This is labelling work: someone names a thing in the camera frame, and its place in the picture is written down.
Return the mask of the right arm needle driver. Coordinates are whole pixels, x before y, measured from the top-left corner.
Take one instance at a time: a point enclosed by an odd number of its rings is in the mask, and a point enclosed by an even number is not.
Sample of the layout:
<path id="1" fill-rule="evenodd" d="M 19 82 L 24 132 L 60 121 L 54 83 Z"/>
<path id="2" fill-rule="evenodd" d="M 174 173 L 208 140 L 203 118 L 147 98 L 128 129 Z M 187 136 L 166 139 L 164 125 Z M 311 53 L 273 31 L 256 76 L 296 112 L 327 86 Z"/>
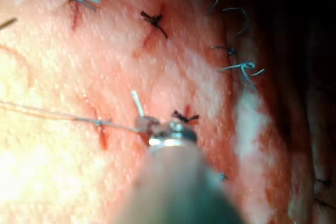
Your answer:
<path id="1" fill-rule="evenodd" d="M 184 122 L 168 121 L 164 123 L 151 123 L 148 127 L 149 146 L 178 145 L 178 142 L 197 143 L 197 134 L 194 129 Z"/>

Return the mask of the right arm needle driver jaw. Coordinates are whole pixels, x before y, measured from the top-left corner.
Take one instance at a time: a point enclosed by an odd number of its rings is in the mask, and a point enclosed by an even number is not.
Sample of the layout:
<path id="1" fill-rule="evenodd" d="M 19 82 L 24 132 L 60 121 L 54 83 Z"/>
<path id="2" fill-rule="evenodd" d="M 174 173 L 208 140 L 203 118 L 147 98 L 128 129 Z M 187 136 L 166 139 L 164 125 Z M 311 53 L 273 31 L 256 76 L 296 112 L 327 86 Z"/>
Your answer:
<path id="1" fill-rule="evenodd" d="M 135 119 L 135 127 L 139 130 L 139 132 L 145 134 L 152 134 L 154 128 L 159 124 L 160 122 L 158 119 L 148 115 L 138 116 Z"/>

